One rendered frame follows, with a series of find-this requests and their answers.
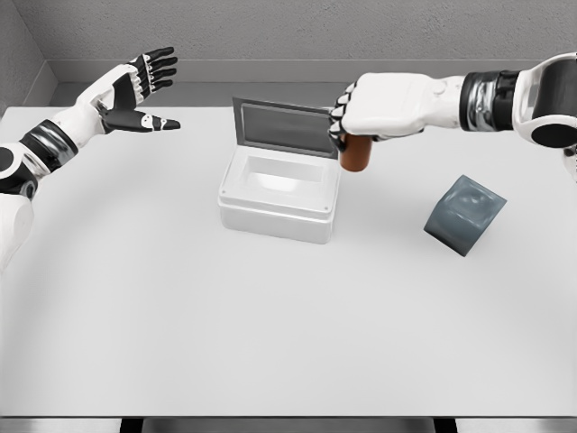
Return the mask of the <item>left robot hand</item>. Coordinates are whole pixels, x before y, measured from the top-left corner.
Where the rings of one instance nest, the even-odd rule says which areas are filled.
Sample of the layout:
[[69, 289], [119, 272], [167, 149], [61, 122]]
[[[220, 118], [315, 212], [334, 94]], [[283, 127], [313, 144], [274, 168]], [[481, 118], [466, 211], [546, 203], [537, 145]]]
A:
[[178, 58], [173, 47], [144, 52], [120, 65], [112, 79], [112, 95], [98, 96], [93, 105], [106, 134], [112, 131], [148, 133], [178, 130], [177, 120], [145, 114], [137, 106], [152, 94], [173, 85]]

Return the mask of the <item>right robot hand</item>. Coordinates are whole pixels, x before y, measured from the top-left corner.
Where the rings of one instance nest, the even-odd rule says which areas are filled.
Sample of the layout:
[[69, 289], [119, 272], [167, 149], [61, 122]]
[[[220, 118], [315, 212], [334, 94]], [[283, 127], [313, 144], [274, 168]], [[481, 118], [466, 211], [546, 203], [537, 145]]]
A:
[[337, 98], [328, 134], [342, 152], [346, 134], [384, 141], [428, 126], [456, 127], [462, 83], [424, 74], [365, 73]]

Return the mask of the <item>brown cylindrical cup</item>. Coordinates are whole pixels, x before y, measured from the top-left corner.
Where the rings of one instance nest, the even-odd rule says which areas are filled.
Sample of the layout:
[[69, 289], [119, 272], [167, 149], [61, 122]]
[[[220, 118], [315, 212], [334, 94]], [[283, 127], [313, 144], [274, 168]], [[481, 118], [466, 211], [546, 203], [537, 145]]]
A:
[[373, 140], [370, 136], [343, 134], [344, 150], [341, 151], [340, 164], [349, 172], [360, 172], [367, 168]]

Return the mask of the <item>white box with open lid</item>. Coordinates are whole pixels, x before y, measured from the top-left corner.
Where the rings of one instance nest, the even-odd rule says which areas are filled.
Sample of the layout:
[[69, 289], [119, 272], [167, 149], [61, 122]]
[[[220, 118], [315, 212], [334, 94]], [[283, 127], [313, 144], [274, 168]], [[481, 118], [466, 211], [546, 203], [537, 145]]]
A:
[[236, 145], [217, 199], [224, 227], [329, 242], [341, 168], [325, 107], [236, 97]]

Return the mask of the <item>dark grey cube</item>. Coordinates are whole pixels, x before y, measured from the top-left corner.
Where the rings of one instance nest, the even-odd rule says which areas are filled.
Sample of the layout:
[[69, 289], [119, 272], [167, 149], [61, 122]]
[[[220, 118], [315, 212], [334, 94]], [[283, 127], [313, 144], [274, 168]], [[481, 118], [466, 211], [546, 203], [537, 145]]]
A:
[[462, 175], [436, 203], [424, 231], [465, 257], [507, 202]]

